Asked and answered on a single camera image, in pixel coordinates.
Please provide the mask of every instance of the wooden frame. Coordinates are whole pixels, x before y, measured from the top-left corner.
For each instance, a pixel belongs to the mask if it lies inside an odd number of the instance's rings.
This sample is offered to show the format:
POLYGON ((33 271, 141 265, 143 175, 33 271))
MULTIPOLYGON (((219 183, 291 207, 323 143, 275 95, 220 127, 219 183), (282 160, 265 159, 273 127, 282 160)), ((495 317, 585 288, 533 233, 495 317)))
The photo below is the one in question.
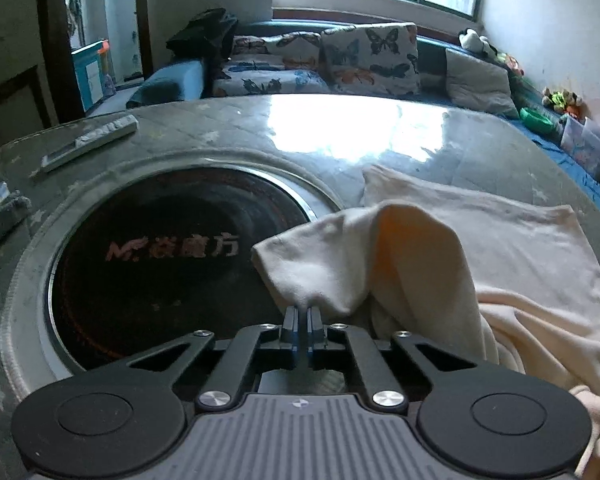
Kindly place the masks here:
POLYGON ((46 80, 58 121, 68 123, 81 119, 84 117, 84 109, 71 57, 64 0, 38 0, 38 24, 46 80))
POLYGON ((33 101, 36 104, 36 109, 40 115, 40 121, 45 128, 51 127, 51 117, 46 108, 45 98, 42 94, 42 86, 40 86, 40 78, 38 76, 38 66, 34 65, 19 73, 17 76, 5 81, 0 85, 0 105, 9 97, 23 88, 30 88, 33 94, 33 101))
MULTIPOLYGON (((147 0, 136 0, 136 15, 142 74, 147 78, 154 71, 147 0)), ((45 58, 46 78, 58 121, 68 123, 82 119, 85 117, 85 111, 82 108, 80 89, 75 78, 64 0, 38 0, 38 24, 42 54, 45 58)))
MULTIPOLYGON (((367 23, 390 23, 390 18, 371 16, 356 12, 341 12, 339 10, 317 10, 317 9, 273 9, 275 20, 318 20, 321 22, 342 22, 364 25, 367 23)), ((434 28, 421 27, 418 25, 418 34, 434 40, 446 41, 454 45, 460 45, 457 35, 448 34, 434 28)))
POLYGON ((138 19, 138 42, 144 79, 154 73, 154 58, 151 53, 151 36, 149 34, 149 5, 147 0, 136 0, 136 18, 138 19))

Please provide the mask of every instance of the plastic container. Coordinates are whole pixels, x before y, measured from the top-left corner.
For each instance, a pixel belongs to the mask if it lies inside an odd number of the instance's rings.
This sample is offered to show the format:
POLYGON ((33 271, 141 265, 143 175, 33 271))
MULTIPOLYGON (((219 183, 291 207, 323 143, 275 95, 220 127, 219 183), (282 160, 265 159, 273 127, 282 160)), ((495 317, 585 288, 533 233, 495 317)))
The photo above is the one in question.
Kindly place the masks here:
POLYGON ((600 138, 571 116, 567 117, 560 147, 593 178, 600 177, 600 138))
POLYGON ((589 130, 592 134, 600 139, 600 126, 596 121, 587 117, 584 121, 584 127, 586 130, 589 130))

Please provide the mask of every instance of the door frame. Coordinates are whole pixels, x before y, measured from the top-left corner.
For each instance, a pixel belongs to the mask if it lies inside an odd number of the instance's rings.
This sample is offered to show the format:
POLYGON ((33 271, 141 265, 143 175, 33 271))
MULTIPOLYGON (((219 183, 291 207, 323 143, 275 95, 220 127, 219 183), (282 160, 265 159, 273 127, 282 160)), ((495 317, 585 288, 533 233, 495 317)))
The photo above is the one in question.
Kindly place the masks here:
MULTIPOLYGON (((154 72, 147 0, 136 0, 136 16, 142 75, 147 79, 154 72)), ((68 123, 83 119, 85 113, 75 78, 64 0, 38 0, 38 26, 46 79, 58 121, 68 123)))

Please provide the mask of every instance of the stuffed panda toy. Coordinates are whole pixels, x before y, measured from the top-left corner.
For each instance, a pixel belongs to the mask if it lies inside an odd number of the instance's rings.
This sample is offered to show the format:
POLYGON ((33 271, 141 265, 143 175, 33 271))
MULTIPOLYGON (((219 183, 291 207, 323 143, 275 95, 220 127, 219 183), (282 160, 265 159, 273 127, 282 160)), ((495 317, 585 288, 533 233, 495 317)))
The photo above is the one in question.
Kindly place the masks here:
POLYGON ((486 36, 478 36, 478 33, 472 28, 463 30, 460 35, 460 45, 465 50, 473 52, 476 56, 498 62, 498 51, 491 46, 486 36))

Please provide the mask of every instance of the black round pad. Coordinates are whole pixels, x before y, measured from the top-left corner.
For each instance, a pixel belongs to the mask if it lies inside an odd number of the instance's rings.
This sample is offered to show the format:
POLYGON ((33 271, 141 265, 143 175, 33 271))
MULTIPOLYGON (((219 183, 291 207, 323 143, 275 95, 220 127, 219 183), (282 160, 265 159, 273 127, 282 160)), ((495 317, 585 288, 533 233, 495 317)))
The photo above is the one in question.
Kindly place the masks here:
POLYGON ((533 433, 546 420, 546 411, 541 404, 514 394, 483 397, 475 401, 471 412, 483 428, 503 435, 533 433))
POLYGON ((245 171, 192 168, 131 184, 90 213, 59 256, 59 350, 90 369, 198 329, 231 338, 282 322, 251 247, 307 220, 283 189, 245 171))
POLYGON ((58 423, 76 435, 96 436, 121 428, 131 418, 131 405, 111 394, 88 394, 69 399, 58 408, 58 423))
POLYGON ((417 425, 440 456, 494 478, 539 478, 575 466, 591 432, 571 394, 522 376, 518 384, 434 387, 417 425))
POLYGON ((182 404, 169 387, 61 381, 22 401, 11 434, 30 469, 91 479, 125 476, 153 463, 171 449, 185 424, 182 404), (98 408, 104 412, 98 415, 98 408), (89 423, 89 416, 99 420, 89 423))

